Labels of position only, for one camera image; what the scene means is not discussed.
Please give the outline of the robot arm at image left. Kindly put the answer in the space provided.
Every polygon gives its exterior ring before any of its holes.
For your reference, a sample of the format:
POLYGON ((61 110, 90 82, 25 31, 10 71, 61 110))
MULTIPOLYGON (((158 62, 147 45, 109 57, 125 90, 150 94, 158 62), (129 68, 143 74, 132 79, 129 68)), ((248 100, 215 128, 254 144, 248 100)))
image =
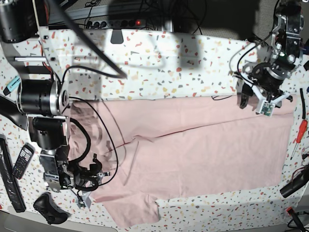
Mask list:
POLYGON ((52 0, 3 0, 0 3, 0 44, 21 79, 13 104, 17 113, 14 122, 28 130, 31 141, 41 149, 39 160, 48 189, 54 192, 63 189, 92 192, 100 186, 105 173, 96 157, 93 157, 89 168, 80 166, 90 151, 89 135, 85 137, 83 154, 72 160, 68 158, 70 125, 77 121, 65 115, 70 106, 69 93, 64 82, 66 74, 53 52, 48 27, 48 10, 51 7, 56 7, 69 27, 77 30, 77 26, 52 0), (25 61, 17 59, 14 44, 34 36, 39 37, 43 63, 49 65, 47 72, 50 78, 47 80, 30 79, 25 61))

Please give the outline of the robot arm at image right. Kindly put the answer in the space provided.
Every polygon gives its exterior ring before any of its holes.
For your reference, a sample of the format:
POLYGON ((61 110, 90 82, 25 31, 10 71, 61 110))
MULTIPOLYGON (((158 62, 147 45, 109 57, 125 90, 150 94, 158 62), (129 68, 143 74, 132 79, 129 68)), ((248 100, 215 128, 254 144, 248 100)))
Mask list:
POLYGON ((240 95, 239 107, 244 109, 249 98, 256 96, 263 107, 280 108, 281 101, 293 101, 288 92, 280 89, 284 80, 302 62, 301 31, 304 26, 300 0, 279 0, 274 9, 273 26, 269 33, 271 43, 267 47, 265 61, 256 64, 253 69, 237 71, 244 84, 240 95))

